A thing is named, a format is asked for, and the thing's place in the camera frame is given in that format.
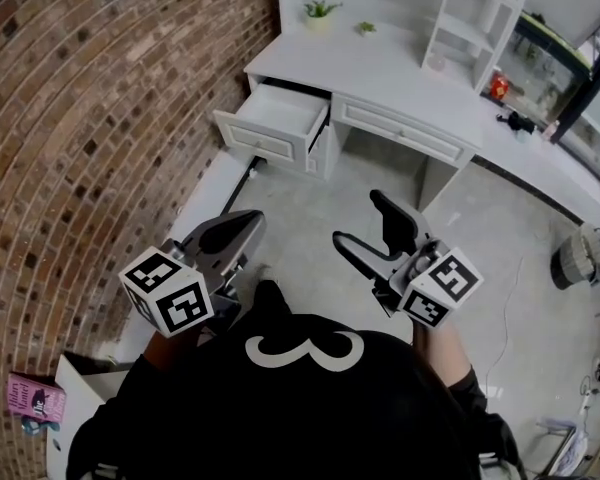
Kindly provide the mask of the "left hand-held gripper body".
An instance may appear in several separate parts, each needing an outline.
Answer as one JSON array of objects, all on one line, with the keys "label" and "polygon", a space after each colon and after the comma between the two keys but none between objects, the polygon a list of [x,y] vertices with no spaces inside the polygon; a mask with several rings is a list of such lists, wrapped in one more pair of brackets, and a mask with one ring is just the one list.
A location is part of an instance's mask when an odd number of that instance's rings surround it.
[{"label": "left hand-held gripper body", "polygon": [[233,246],[169,239],[149,247],[118,277],[133,308],[162,336],[197,326],[219,335],[240,313],[233,281],[243,268],[244,253]]}]

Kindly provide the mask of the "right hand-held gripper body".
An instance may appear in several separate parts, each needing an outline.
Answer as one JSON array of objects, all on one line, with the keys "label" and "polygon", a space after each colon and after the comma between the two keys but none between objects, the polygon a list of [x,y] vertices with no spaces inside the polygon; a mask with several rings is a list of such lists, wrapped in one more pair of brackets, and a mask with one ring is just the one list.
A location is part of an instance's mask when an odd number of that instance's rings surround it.
[{"label": "right hand-held gripper body", "polygon": [[401,258],[373,295],[388,316],[403,313],[429,328],[445,320],[483,284],[483,276],[459,248],[432,239],[413,255]]}]

